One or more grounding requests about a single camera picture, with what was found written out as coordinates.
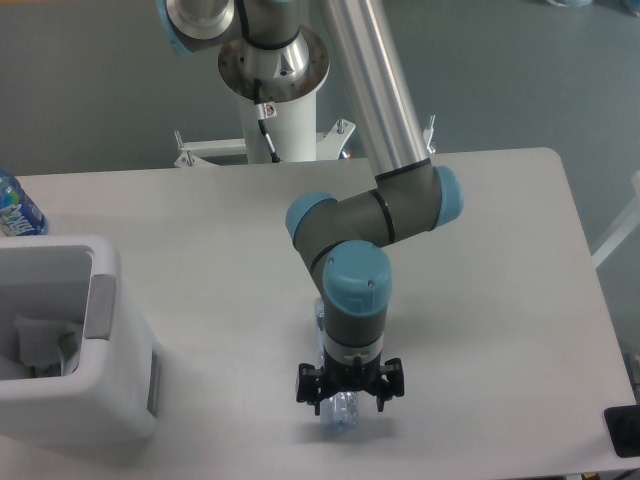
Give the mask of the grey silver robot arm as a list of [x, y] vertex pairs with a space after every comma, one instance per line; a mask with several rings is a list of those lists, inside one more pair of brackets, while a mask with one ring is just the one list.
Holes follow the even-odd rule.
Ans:
[[299, 366], [296, 399], [322, 414], [346, 411], [357, 392], [379, 406], [403, 396], [401, 361], [382, 359], [392, 290], [385, 248], [455, 220], [463, 197], [454, 173], [431, 162], [383, 5], [323, 2], [331, 46], [303, 24], [297, 1], [160, 1], [156, 8], [177, 53], [219, 48], [219, 73], [239, 100], [252, 163], [318, 158], [316, 94], [331, 63], [339, 64], [375, 185], [344, 200], [308, 193], [286, 213], [323, 307], [320, 362]]

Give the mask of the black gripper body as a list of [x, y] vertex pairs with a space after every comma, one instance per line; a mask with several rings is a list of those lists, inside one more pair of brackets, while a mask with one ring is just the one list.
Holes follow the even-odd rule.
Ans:
[[322, 398], [332, 397], [340, 392], [364, 391], [374, 397], [388, 397], [387, 365], [381, 363], [381, 352], [374, 355], [344, 356], [345, 350], [333, 354], [323, 348], [322, 375], [319, 380], [319, 393]]

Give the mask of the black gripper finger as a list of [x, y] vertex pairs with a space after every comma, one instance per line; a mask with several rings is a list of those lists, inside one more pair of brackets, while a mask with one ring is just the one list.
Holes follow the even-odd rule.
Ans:
[[321, 403], [330, 397], [327, 374], [323, 367], [300, 363], [296, 378], [296, 402], [314, 408], [314, 415], [321, 414]]
[[404, 370], [400, 358], [387, 360], [379, 367], [372, 384], [372, 395], [376, 398], [379, 413], [384, 411], [388, 401], [404, 396]]

